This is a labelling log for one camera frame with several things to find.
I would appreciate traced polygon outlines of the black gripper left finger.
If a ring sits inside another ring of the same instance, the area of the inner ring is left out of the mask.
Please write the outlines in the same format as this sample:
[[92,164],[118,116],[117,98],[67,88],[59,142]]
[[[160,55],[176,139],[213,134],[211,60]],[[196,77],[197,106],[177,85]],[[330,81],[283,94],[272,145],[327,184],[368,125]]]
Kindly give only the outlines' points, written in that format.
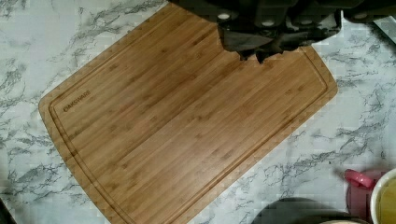
[[258,61],[273,56],[272,43],[275,32],[271,30],[232,30],[230,27],[218,26],[219,39],[223,48],[236,52],[241,61],[255,55]]

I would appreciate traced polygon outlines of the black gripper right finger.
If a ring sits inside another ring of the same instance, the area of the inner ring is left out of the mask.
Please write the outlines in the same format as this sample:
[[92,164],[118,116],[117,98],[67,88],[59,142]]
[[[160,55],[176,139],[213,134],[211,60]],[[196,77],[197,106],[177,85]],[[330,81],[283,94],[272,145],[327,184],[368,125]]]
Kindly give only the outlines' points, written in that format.
[[269,43],[256,48],[256,58],[263,63],[269,58],[284,51],[294,51],[299,47],[311,46],[340,32],[342,23],[340,18],[326,18],[320,23],[311,23],[307,27],[292,27],[288,21],[286,30],[280,32]]

